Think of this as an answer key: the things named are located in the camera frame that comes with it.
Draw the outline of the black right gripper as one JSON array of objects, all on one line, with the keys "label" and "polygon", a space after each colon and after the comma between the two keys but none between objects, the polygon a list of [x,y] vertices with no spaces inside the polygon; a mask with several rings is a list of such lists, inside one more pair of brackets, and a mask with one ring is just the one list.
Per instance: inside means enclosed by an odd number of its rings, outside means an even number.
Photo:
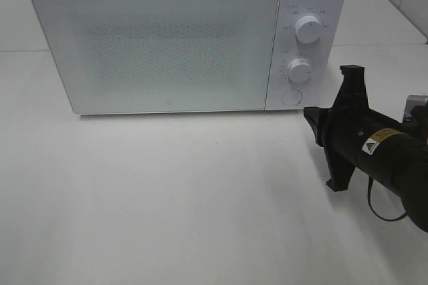
[{"label": "black right gripper", "polygon": [[333,191],[348,189],[360,169],[392,192],[418,190],[418,108],[398,122],[368,105],[364,68],[341,66],[344,76],[330,108],[304,108],[316,144],[324,148]]}]

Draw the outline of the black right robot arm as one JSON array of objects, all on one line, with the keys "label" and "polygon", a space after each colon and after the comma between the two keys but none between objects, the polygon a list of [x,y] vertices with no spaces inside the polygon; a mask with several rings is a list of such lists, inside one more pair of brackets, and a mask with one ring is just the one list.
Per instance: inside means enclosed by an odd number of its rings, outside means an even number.
[{"label": "black right robot arm", "polygon": [[330,108],[305,107],[316,144],[324,149],[333,191],[348,189],[355,169],[397,195],[404,214],[427,231],[427,97],[410,95],[403,119],[396,121],[368,105],[364,67],[344,65],[344,76]]}]

